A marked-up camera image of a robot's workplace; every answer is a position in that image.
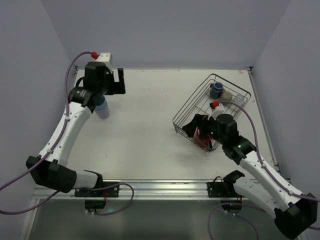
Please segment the red mug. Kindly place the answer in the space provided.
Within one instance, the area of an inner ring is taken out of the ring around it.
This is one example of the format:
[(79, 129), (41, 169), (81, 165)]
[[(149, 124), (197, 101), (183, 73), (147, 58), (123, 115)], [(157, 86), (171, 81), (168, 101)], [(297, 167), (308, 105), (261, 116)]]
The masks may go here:
[(210, 137), (201, 136), (201, 130), (197, 127), (193, 138), (197, 146), (201, 148), (212, 148), (212, 139)]

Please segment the lilac plastic cup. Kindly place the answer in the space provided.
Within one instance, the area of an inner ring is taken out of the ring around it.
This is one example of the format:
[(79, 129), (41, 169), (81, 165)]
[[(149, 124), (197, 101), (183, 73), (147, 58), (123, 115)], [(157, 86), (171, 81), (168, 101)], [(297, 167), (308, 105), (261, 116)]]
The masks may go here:
[(101, 119), (107, 119), (110, 115), (109, 106), (108, 108), (101, 110), (101, 111), (95, 111), (95, 113), (101, 118)]

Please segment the dark blue mug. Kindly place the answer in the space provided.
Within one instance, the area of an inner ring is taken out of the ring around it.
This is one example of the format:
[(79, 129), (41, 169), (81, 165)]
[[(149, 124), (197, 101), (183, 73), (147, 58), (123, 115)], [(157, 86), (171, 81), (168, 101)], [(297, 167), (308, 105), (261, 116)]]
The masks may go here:
[(224, 91), (224, 86), (221, 82), (214, 82), (210, 84), (210, 97), (212, 99), (218, 99)]

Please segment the beige small cup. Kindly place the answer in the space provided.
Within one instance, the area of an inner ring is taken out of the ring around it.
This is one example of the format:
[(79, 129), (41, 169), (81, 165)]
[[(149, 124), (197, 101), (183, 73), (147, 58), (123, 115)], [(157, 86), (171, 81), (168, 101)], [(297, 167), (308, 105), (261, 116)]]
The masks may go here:
[(224, 91), (224, 92), (221, 94), (220, 99), (221, 99), (222, 101), (230, 102), (230, 101), (232, 101), (232, 99), (233, 99), (233, 95), (232, 95), (232, 93), (229, 92), (229, 91)]

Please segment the clear glass cup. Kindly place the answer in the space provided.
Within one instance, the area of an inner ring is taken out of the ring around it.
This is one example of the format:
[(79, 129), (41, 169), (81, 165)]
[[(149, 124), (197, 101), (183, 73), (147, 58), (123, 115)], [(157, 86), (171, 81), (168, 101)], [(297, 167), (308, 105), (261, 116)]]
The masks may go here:
[(233, 102), (240, 106), (244, 103), (244, 101), (245, 97), (241, 94), (238, 94), (233, 98)]

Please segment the light blue plastic cup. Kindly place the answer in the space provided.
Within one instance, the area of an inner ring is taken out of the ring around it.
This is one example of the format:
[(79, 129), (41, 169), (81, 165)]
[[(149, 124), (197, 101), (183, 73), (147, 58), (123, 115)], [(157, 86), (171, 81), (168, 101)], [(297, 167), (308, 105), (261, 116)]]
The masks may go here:
[(102, 97), (102, 98), (99, 100), (98, 104), (96, 105), (95, 111), (96, 111), (96, 112), (97, 112), (97, 111), (103, 111), (104, 109), (107, 109), (107, 108), (108, 108), (108, 103), (107, 103), (105, 97)]

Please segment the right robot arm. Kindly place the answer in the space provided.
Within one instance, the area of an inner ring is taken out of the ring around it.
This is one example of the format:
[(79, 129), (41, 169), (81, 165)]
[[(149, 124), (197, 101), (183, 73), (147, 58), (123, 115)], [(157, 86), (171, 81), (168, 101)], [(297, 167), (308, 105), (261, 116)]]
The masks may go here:
[(196, 114), (182, 130), (188, 137), (199, 131), (201, 139), (217, 141), (229, 159), (258, 181), (258, 185), (251, 183), (239, 171), (226, 176), (234, 191), (267, 212), (285, 237), (294, 240), (317, 221), (319, 199), (304, 194), (275, 171), (259, 153), (258, 145), (239, 134), (232, 115), (213, 118)]

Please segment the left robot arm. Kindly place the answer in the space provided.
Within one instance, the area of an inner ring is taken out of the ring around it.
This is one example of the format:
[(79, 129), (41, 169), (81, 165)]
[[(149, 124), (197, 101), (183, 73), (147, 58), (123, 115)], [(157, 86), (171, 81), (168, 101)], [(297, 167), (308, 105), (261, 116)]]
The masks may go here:
[(105, 63), (90, 61), (84, 76), (67, 95), (65, 110), (46, 146), (37, 156), (29, 156), (26, 167), (34, 182), (42, 187), (69, 193), (73, 189), (93, 191), (102, 188), (101, 174), (67, 167), (76, 139), (87, 120), (106, 95), (126, 93), (124, 70), (118, 68), (118, 81)]

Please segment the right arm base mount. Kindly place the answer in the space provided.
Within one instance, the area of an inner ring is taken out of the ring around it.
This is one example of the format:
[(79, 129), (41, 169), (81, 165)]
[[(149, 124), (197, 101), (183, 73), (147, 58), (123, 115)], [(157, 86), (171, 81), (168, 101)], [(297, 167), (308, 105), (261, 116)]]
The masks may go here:
[(220, 198), (221, 208), (232, 214), (238, 214), (242, 206), (235, 203), (242, 203), (242, 195), (236, 193), (233, 184), (245, 174), (239, 170), (234, 170), (225, 177), (217, 176), (212, 181), (206, 183), (207, 195), (209, 198)]

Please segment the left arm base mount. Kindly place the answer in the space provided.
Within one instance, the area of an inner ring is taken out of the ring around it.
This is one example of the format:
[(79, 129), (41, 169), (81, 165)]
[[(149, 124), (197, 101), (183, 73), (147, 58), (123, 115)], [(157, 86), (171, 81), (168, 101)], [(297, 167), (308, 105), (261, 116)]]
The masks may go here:
[(108, 198), (117, 198), (119, 196), (119, 182), (103, 181), (97, 186), (97, 188), (107, 189), (76, 189), (74, 192), (74, 196), (76, 198), (84, 198), (84, 208), (87, 211), (97, 213), (98, 210), (103, 210), (106, 207)]

